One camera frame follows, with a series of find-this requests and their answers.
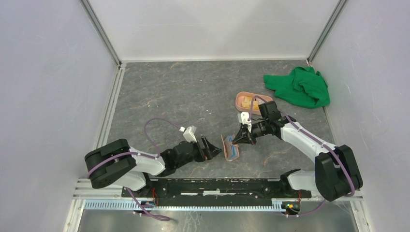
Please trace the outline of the tan leather card holder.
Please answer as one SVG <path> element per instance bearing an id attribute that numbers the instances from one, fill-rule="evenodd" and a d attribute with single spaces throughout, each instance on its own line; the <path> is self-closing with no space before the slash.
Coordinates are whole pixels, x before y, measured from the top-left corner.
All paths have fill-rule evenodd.
<path id="1" fill-rule="evenodd" d="M 228 136 L 221 136 L 222 145 L 223 145 L 223 152 L 225 159 L 227 161 L 233 161 L 240 156 L 239 146 L 234 145 L 233 142 L 234 137 L 232 135 Z"/>

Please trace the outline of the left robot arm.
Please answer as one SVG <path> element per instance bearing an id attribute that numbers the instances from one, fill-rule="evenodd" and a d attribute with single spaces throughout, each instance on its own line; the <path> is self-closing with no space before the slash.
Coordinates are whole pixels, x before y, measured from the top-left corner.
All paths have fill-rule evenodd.
<path id="1" fill-rule="evenodd" d="M 205 136 L 199 142 L 182 141 L 159 155 L 142 152 L 126 139 L 118 139 L 85 155 L 87 178 L 94 189 L 117 185 L 146 197 L 152 191 L 149 175 L 169 176 L 188 163 L 208 161 L 221 152 Z"/>

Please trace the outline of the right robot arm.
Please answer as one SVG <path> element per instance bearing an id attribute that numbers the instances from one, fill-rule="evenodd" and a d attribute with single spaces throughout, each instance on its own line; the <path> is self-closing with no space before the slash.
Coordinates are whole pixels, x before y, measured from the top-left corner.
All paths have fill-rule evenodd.
<path id="1" fill-rule="evenodd" d="M 225 154 L 235 156 L 239 144 L 256 144 L 256 139 L 273 135 L 291 144 L 306 155 L 315 166 L 313 172 L 300 169 L 281 175 L 279 191 L 292 197 L 299 190 L 318 192 L 332 202 L 340 197 L 351 197 L 363 186 L 363 180 L 353 153 L 347 145 L 337 146 L 312 134 L 294 118 L 283 115 L 274 101 L 259 105 L 262 119 L 252 122 L 250 113 L 238 115 L 241 124 L 236 136 L 224 140 Z"/>

